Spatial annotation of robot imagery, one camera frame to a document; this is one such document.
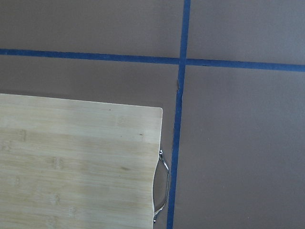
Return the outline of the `wooden cutting board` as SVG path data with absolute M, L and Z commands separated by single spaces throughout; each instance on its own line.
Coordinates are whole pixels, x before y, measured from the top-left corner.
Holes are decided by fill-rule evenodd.
M 163 110 L 1 94 L 3 229 L 151 229 Z

